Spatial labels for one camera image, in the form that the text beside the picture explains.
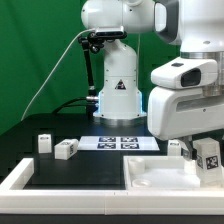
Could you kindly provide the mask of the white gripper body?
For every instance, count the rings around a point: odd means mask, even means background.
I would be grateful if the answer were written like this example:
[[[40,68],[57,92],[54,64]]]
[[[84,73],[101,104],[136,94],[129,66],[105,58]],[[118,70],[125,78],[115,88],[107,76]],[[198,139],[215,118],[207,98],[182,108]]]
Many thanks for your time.
[[[150,133],[168,140],[224,128],[224,94],[209,91],[222,72],[217,60],[181,57],[153,70]]]

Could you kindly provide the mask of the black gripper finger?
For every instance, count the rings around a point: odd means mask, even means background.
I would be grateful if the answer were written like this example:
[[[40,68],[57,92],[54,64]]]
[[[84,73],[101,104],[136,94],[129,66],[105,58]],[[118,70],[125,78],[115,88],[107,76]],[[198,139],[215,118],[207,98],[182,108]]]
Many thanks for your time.
[[[196,159],[196,150],[193,148],[193,141],[191,137],[182,137],[180,139],[182,155],[185,160],[191,161]]]

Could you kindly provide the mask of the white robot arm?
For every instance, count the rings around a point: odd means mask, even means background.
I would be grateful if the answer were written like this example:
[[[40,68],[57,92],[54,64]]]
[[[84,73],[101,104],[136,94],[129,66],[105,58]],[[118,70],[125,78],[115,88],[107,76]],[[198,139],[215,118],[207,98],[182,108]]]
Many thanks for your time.
[[[184,156],[198,156],[191,138],[224,128],[224,0],[87,0],[82,23],[89,52],[104,51],[104,86],[93,117],[108,125],[145,119],[160,140],[178,139]],[[121,42],[155,32],[180,56],[154,69],[155,88],[142,109],[138,56]]]

